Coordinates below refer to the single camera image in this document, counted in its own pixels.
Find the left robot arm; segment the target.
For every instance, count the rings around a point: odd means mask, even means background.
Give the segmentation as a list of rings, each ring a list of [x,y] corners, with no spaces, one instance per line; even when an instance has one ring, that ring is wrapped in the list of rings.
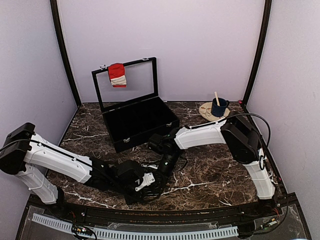
[[[63,201],[63,191],[38,169],[45,167],[102,192],[123,194],[128,204],[142,202],[155,187],[156,177],[139,163],[127,160],[109,166],[103,160],[79,155],[45,140],[27,122],[9,133],[0,149],[0,169],[19,178],[60,218],[67,218],[70,206]]]

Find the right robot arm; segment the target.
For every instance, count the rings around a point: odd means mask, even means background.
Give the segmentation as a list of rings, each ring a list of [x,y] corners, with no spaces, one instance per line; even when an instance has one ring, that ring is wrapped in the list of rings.
[[[210,123],[174,128],[166,135],[153,134],[148,148],[162,155],[158,170],[169,177],[184,150],[212,144],[227,145],[233,159],[248,171],[257,196],[255,213],[266,217],[275,208],[272,198],[276,184],[266,165],[260,132],[246,120],[245,113],[232,111],[227,117]]]

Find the black white striped sock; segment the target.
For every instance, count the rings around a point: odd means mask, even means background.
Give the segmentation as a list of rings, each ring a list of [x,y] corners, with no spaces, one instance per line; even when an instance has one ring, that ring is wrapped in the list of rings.
[[[160,174],[154,174],[152,179],[154,179],[154,182],[152,182],[149,186],[146,186],[143,188],[143,194],[147,198],[156,197],[158,196],[165,186],[165,177],[163,177]]]

